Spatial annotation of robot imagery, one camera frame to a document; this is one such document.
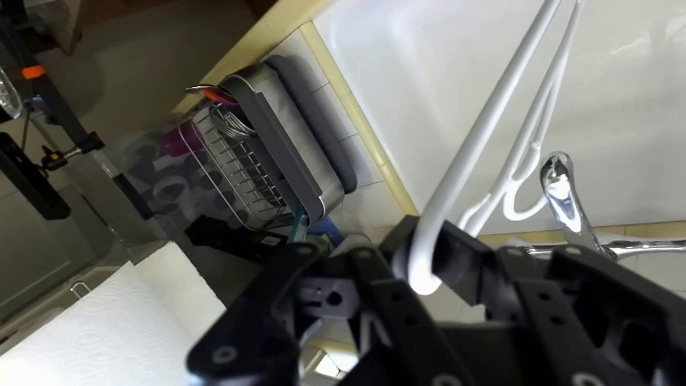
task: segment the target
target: dish rack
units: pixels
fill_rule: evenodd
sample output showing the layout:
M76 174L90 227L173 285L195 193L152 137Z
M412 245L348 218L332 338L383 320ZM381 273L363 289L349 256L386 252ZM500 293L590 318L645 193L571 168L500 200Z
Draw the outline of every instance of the dish rack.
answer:
M221 106L199 107L187 124L193 130L176 128L181 141L241 226L257 229L292 212L250 148L250 137L237 130Z

